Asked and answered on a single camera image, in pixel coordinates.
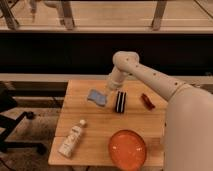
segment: chair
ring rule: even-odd
[[[0,91],[0,112],[9,110],[17,106],[17,102],[6,91]],[[34,118],[33,112],[23,112],[17,119],[0,115],[0,127],[5,130],[0,134],[0,151],[7,152],[8,148],[37,148],[37,153],[43,155],[46,152],[46,147],[42,143],[33,142],[7,142],[6,138],[16,128],[24,117],[28,119]]]

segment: bottle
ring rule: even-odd
[[[59,153],[66,157],[70,157],[72,155],[72,152],[81,137],[83,133],[83,127],[85,126],[86,121],[80,120],[80,122],[73,126],[70,130],[69,135],[66,137],[66,139],[63,141],[62,145],[59,148]]]

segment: orange plate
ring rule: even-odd
[[[137,171],[146,160],[144,140],[131,130],[116,132],[110,138],[108,150],[112,162],[124,171]]]

